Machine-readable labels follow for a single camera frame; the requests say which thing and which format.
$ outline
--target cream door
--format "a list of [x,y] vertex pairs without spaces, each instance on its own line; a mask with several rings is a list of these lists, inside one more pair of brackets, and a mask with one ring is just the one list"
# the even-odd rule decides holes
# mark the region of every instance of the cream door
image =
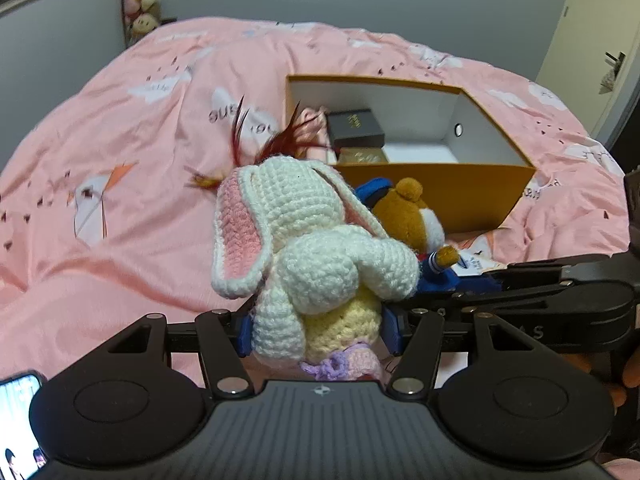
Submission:
[[[608,113],[640,40],[640,0],[566,0],[536,82],[569,107],[590,134]],[[626,54],[613,92],[600,82],[612,68],[606,52]]]

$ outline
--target pink duvet cover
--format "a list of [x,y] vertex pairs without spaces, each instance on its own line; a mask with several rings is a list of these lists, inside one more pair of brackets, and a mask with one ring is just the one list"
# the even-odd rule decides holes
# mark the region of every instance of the pink duvet cover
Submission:
[[[502,262],[628,244],[622,172],[550,92],[393,34],[203,18],[162,27],[50,113],[0,176],[0,377],[52,376],[149,312],[237,308],[210,281],[213,196],[191,170],[231,168],[284,120],[289,73],[463,86],[539,168],[504,224],[466,243]],[[194,361],[175,367],[197,379]]]

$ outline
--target yellow crocheted body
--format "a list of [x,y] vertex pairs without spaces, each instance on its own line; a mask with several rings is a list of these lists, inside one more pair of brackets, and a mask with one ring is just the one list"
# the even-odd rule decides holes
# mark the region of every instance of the yellow crocheted body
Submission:
[[380,332],[380,300],[361,286],[355,297],[326,314],[302,316],[305,326],[305,360],[316,364],[331,352],[356,342],[372,344]]

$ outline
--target purple crocheted bow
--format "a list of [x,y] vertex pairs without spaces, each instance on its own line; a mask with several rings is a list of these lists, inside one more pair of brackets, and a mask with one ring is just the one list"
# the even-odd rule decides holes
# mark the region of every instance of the purple crocheted bow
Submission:
[[316,381],[344,381],[349,378],[348,354],[356,348],[368,348],[366,343],[356,343],[344,350],[332,352],[327,359],[323,359],[318,365],[310,365],[302,362],[300,367],[308,374],[313,375]]

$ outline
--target small box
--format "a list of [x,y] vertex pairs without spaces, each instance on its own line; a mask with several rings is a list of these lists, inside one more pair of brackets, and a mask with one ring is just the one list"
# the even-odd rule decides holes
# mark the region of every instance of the small box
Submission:
[[385,134],[369,109],[329,113],[326,129],[331,146],[336,150],[382,148],[385,145]]
[[338,164],[386,164],[382,148],[342,148]]
[[388,162],[339,160],[335,169],[352,187],[379,176],[394,184],[415,178],[448,234],[498,228],[536,171],[508,132],[459,87],[296,74],[288,76],[286,95],[287,117],[296,103],[333,112],[371,110],[384,132]]

